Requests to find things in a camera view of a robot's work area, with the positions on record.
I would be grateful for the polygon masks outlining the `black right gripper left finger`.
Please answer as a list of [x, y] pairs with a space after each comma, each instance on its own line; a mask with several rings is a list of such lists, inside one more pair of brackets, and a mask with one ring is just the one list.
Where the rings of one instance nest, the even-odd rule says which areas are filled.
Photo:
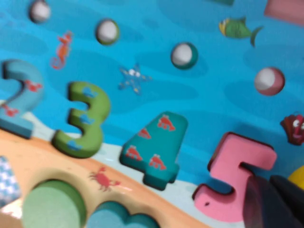
[[243, 220], [246, 228], [304, 226], [304, 214], [294, 214], [270, 181], [258, 176], [248, 179]]

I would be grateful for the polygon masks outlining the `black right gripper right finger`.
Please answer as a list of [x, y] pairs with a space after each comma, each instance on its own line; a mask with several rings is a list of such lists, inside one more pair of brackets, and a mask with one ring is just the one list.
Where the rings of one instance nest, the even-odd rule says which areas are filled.
[[269, 181], [294, 214], [304, 213], [303, 189], [279, 175], [272, 175]]

